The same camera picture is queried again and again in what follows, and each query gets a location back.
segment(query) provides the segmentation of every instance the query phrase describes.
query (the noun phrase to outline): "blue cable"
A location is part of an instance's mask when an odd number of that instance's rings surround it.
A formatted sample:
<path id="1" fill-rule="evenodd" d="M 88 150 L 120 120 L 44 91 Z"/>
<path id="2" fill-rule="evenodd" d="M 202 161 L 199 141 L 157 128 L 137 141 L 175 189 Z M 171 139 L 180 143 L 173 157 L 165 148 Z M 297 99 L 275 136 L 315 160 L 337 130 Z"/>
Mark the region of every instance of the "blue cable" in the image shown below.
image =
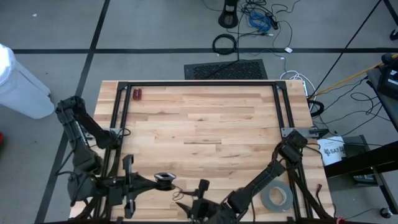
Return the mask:
<path id="1" fill-rule="evenodd" d="M 249 23 L 250 27 L 256 28 L 261 32 L 268 32 L 271 28 L 271 21 L 269 18 L 258 12 L 250 12 Z"/>

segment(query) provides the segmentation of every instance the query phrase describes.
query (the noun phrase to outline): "duct tape roll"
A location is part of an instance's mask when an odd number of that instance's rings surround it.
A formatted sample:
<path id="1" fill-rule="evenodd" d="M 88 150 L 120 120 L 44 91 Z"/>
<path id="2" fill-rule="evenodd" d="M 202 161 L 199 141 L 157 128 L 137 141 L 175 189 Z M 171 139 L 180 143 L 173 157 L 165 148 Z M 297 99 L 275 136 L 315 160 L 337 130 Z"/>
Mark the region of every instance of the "duct tape roll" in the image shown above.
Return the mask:
<path id="1" fill-rule="evenodd" d="M 282 194 L 283 199 L 281 203 L 275 204 L 272 202 L 270 195 L 272 189 L 276 189 Z M 263 190 L 260 191 L 260 198 L 262 204 L 272 212 L 286 212 L 292 208 L 293 204 L 293 194 L 290 190 L 290 187 L 279 180 L 273 180 L 266 187 L 264 187 Z"/>

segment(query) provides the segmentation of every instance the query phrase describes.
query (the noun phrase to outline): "floor mat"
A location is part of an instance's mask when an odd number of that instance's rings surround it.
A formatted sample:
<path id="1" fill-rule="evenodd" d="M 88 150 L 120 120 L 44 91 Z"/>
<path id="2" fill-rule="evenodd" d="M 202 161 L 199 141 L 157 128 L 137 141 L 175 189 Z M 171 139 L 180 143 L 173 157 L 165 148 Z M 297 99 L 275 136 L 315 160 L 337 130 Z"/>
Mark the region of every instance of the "floor mat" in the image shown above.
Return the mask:
<path id="1" fill-rule="evenodd" d="M 184 65 L 186 80 L 268 79 L 262 59 Z"/>

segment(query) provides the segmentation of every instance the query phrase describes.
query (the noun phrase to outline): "wooden table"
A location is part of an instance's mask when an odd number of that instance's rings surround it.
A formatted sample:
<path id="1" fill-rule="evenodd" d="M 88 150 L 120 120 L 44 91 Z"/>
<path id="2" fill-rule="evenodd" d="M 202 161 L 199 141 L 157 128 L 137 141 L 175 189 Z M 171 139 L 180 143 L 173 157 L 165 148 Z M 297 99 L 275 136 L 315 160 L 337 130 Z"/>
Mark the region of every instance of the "wooden table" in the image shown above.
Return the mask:
<path id="1" fill-rule="evenodd" d="M 117 85 L 118 81 L 103 81 L 98 95 L 94 119 L 104 128 L 108 128 L 111 121 Z M 134 154 L 132 168 L 146 178 L 153 180 L 157 172 L 171 172 L 177 176 L 174 184 L 184 190 L 194 190 L 200 179 L 208 179 L 210 188 L 205 198 L 220 202 L 232 190 L 248 184 L 268 165 L 271 152 L 281 140 L 274 95 L 269 86 L 135 88 L 142 89 L 142 100 L 133 101 L 130 97 L 126 128 L 132 134 L 124 137 L 121 158 Z M 311 127 L 303 85 L 300 81 L 287 81 L 287 91 L 295 126 Z M 281 93 L 279 97 L 287 123 Z M 119 112 L 124 96 L 121 99 Z M 120 123 L 119 115 L 116 127 Z M 94 150 L 104 155 L 103 150 Z M 322 184 L 320 200 L 325 210 L 333 215 L 320 155 L 304 149 L 303 166 L 309 190 L 315 196 L 317 185 Z M 118 172 L 124 175 L 121 163 Z M 289 183 L 287 173 L 279 179 Z M 298 188 L 297 192 L 301 214 L 305 217 L 302 194 Z M 187 221 L 186 214 L 172 200 L 172 194 L 156 190 L 140 194 L 133 220 Z M 280 200 L 277 192 L 272 198 Z M 192 198 L 185 196 L 181 202 L 190 206 Z M 294 217 L 293 209 L 284 213 L 268 211 L 259 194 L 253 202 L 256 221 L 285 221 L 287 216 Z M 71 217 L 79 214 L 83 207 L 84 203 L 75 205 Z M 112 220 L 124 216 L 123 207 L 113 207 Z M 242 221 L 251 220 L 249 209 Z"/>

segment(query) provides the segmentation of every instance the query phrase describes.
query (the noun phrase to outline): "white container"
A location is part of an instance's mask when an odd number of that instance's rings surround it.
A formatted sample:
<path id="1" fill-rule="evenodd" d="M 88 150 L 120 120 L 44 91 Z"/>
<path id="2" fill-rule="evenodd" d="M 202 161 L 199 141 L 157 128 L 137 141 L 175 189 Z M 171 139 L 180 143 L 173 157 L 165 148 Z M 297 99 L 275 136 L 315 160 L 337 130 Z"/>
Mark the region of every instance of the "white container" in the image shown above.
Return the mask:
<path id="1" fill-rule="evenodd" d="M 0 104 L 34 119 L 54 112 L 50 90 L 0 44 Z"/>

